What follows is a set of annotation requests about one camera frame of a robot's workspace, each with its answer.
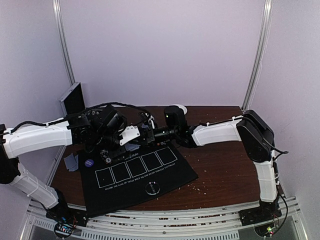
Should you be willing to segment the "poker chip pile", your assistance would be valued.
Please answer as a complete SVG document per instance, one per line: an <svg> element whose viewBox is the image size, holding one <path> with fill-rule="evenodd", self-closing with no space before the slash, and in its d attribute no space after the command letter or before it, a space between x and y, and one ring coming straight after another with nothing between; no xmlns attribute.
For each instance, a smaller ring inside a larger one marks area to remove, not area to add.
<svg viewBox="0 0 320 240"><path fill-rule="evenodd" d="M106 164L111 164L113 161L112 158L110 157L109 151L106 149L102 149L100 151L100 157Z"/></svg>

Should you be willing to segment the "purple small blind button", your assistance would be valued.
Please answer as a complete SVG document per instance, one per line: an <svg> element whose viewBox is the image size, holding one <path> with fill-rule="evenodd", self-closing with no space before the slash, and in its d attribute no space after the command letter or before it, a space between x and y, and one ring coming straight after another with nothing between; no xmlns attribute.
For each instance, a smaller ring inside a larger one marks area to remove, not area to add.
<svg viewBox="0 0 320 240"><path fill-rule="evenodd" d="M91 168L94 165L94 160L93 159L87 159L84 161L84 166L87 168Z"/></svg>

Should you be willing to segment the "blue patterned playing card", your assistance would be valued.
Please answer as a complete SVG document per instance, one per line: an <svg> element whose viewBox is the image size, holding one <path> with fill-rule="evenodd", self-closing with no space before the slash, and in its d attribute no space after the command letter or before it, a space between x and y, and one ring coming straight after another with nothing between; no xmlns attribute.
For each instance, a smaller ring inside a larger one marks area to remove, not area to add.
<svg viewBox="0 0 320 240"><path fill-rule="evenodd" d="M69 156L65 157L64 159L64 163L65 163L65 167L68 170L68 162L72 162L72 161L79 161L78 159L78 155L74 156L73 154L70 154Z"/></svg>
<svg viewBox="0 0 320 240"><path fill-rule="evenodd" d="M68 162L68 171L75 172L79 169L79 162L77 160Z"/></svg>

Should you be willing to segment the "grey playing card deck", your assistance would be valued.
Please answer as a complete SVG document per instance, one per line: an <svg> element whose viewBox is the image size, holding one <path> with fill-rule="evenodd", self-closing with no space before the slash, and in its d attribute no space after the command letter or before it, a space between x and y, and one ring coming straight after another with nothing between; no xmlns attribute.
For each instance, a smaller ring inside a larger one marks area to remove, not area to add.
<svg viewBox="0 0 320 240"><path fill-rule="evenodd" d="M138 144L133 144L133 143L126 143L124 145L125 149L129 152L133 152L133 151L136 151L140 148L140 145Z"/></svg>

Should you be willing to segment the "black dealer button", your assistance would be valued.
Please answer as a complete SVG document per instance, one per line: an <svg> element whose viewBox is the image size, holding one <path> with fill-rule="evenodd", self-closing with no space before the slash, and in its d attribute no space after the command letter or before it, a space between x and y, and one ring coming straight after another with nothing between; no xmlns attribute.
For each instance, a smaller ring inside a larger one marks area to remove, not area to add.
<svg viewBox="0 0 320 240"><path fill-rule="evenodd" d="M160 185L155 181L150 181L145 186L145 192L150 196L157 195L160 189Z"/></svg>

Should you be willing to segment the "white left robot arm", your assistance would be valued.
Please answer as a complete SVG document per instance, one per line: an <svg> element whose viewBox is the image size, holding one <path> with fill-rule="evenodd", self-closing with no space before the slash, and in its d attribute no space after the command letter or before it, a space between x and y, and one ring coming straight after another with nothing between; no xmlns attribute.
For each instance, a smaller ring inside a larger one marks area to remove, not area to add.
<svg viewBox="0 0 320 240"><path fill-rule="evenodd" d="M72 211L64 195L28 170L23 157L43 160L44 153L74 145L117 149L128 141L128 127L123 123L94 125L84 115L50 122L25 121L15 127L3 123L0 126L0 159L4 162L1 183L19 189L51 210L61 222L67 222L72 218Z"/></svg>

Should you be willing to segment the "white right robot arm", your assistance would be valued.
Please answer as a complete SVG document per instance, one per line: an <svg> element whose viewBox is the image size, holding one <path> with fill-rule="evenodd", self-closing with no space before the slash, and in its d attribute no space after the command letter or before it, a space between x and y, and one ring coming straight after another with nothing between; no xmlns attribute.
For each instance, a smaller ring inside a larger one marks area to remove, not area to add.
<svg viewBox="0 0 320 240"><path fill-rule="evenodd" d="M175 105L166 107L164 116L164 127L147 124L139 128L138 144L154 146L174 140L182 147L197 148L214 143L242 142L248 158L255 165L260 189L259 207L251 212L261 221L281 216L274 132L254 110L228 120L198 125L188 125L185 114Z"/></svg>

